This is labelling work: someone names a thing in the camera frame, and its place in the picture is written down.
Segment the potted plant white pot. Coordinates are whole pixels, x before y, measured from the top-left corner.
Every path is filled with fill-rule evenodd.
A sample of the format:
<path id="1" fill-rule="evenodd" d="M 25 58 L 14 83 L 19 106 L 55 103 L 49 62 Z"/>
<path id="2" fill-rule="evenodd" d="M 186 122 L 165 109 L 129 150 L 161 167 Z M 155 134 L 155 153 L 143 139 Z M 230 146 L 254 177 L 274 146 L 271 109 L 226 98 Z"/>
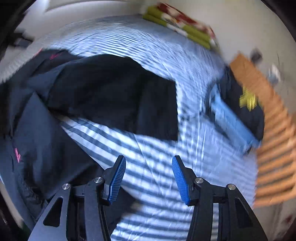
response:
<path id="1" fill-rule="evenodd" d="M 268 80 L 272 86 L 276 86 L 281 82 L 281 74 L 276 65 L 272 65 L 268 70 Z"/>

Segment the black shirt yellow print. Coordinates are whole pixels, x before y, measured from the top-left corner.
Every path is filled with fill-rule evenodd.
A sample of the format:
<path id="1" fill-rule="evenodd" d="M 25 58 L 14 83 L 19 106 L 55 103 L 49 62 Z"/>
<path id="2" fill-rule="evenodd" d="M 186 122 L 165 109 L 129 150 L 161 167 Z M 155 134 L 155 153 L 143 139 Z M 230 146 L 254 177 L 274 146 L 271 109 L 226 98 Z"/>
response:
<path id="1" fill-rule="evenodd" d="M 261 141 L 264 131 L 264 112 L 257 97 L 235 79 L 230 67 L 224 69 L 218 82 L 222 100 L 247 127 L 253 136 Z"/>

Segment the green red floral pillow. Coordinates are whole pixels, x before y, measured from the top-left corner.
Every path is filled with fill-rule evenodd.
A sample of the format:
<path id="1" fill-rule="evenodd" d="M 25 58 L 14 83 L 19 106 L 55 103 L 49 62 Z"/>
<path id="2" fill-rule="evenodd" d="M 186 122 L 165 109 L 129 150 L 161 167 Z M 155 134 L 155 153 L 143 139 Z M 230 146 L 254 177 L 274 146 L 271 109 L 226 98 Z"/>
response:
<path id="1" fill-rule="evenodd" d="M 216 35 L 209 25 L 190 18 L 167 3 L 149 6 L 143 19 L 171 29 L 209 50 L 219 50 Z"/>

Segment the blue white striped bedspread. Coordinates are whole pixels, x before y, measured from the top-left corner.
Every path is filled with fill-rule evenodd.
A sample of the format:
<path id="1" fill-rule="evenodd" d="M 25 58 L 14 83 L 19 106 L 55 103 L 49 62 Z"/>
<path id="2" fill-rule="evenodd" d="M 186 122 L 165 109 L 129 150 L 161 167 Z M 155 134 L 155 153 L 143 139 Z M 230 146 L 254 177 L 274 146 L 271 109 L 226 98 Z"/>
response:
<path id="1" fill-rule="evenodd" d="M 112 240 L 185 240 L 193 209 L 174 156 L 253 204 L 256 157 L 204 115 L 224 73 L 215 53 L 140 16 L 67 25 L 1 71 L 1 179 L 29 230 L 65 183 L 93 181 L 119 155 L 126 171 L 105 209 Z"/>

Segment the light blue folded garment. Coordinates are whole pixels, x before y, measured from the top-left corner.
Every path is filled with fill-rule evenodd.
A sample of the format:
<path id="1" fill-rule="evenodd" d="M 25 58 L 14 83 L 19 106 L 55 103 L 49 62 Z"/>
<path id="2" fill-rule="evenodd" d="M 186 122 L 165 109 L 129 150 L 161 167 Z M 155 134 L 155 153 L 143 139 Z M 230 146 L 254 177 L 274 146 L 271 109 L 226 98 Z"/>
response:
<path id="1" fill-rule="evenodd" d="M 239 152 L 245 154 L 260 146 L 260 141 L 222 100 L 217 84 L 214 84 L 209 92 L 206 114 Z"/>

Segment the wooden slatted bench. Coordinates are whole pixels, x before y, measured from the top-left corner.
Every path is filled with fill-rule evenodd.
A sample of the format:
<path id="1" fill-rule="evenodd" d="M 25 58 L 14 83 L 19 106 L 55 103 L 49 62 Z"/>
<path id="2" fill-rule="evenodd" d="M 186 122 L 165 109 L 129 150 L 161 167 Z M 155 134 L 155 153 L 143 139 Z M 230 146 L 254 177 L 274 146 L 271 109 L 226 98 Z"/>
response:
<path id="1" fill-rule="evenodd" d="M 242 53 L 231 61 L 236 80 L 249 88 L 264 111 L 264 134 L 257 149 L 254 207 L 295 198 L 295 123 L 266 77 Z"/>

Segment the dark ceramic vase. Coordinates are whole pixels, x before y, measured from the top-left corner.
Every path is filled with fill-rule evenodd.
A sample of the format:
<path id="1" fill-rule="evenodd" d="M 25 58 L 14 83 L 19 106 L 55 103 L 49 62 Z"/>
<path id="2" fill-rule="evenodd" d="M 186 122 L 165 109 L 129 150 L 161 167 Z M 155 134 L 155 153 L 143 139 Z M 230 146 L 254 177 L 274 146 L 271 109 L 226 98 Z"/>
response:
<path id="1" fill-rule="evenodd" d="M 262 53 L 259 49 L 253 49 L 250 54 L 250 60 L 253 64 L 257 64 L 262 60 Z"/>

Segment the black shorts pink waistband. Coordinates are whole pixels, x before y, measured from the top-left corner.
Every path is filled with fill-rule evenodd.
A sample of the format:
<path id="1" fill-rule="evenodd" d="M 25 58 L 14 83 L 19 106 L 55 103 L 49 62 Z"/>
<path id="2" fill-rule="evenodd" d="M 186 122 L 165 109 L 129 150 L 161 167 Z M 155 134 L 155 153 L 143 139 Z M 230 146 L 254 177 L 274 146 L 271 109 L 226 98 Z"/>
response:
<path id="1" fill-rule="evenodd" d="M 173 81 L 128 57 L 41 51 L 1 84 L 1 178 L 30 230 L 63 184 L 103 172 L 59 115 L 159 140 L 179 134 Z"/>

